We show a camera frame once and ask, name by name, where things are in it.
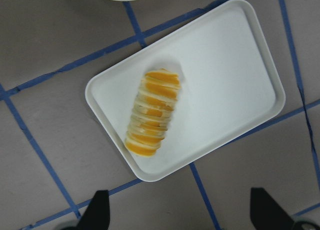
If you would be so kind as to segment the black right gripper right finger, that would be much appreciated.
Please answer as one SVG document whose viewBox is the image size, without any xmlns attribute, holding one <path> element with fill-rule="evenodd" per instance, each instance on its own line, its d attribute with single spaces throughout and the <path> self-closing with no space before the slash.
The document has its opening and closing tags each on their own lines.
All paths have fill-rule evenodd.
<svg viewBox="0 0 320 230">
<path fill-rule="evenodd" d="M 250 220 L 256 230 L 291 230 L 294 220 L 262 187 L 250 190 Z"/>
</svg>

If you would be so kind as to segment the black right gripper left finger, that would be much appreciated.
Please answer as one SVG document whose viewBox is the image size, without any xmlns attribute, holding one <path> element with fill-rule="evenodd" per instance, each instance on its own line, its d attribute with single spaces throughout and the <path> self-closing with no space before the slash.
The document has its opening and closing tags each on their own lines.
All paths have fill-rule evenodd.
<svg viewBox="0 0 320 230">
<path fill-rule="evenodd" d="M 98 190 L 79 221 L 80 230 L 108 230 L 110 201 L 108 190 Z"/>
</svg>

